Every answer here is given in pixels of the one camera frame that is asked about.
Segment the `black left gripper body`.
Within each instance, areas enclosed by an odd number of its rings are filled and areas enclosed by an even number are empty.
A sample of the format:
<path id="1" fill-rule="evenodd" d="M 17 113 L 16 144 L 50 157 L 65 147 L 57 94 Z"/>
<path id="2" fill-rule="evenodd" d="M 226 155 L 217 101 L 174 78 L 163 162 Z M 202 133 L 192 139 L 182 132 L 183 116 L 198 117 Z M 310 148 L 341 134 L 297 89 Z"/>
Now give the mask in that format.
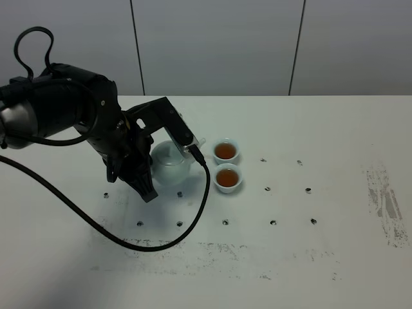
<path id="1" fill-rule="evenodd" d="M 149 152 L 153 138 L 142 135 L 143 129 L 136 120 L 122 110 L 116 84 L 93 72 L 77 72 L 73 77 L 98 101 L 97 124 L 88 142 L 102 157 L 107 180 L 113 183 L 120 178 L 127 183 L 151 183 Z"/>

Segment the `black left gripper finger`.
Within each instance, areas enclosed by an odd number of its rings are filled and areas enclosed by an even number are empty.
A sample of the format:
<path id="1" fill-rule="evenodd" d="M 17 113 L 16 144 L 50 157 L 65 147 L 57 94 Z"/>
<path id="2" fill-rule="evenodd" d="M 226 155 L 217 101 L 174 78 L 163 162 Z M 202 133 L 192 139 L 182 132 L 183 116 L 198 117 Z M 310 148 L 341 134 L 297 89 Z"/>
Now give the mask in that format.
<path id="1" fill-rule="evenodd" d="M 127 183 L 140 195 L 144 202 L 149 203 L 158 197 L 153 186 L 153 180 L 150 171 L 135 173 L 127 177 Z"/>

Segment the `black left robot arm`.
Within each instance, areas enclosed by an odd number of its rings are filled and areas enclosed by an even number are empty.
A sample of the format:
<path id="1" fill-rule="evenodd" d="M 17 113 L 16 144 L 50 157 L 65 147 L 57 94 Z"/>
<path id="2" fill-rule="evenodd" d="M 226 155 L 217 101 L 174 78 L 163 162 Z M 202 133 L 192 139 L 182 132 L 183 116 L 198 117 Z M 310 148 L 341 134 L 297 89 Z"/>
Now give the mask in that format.
<path id="1" fill-rule="evenodd" d="M 141 128 L 118 103 L 115 82 L 103 75 L 68 64 L 52 64 L 31 82 L 11 79 L 11 86 L 28 86 L 1 99 L 1 132 L 5 143 L 22 149 L 31 143 L 20 135 L 38 138 L 74 127 L 102 157 L 106 177 L 121 179 L 145 202 L 158 194 L 153 187 L 149 150 L 151 137 L 140 136 Z"/>

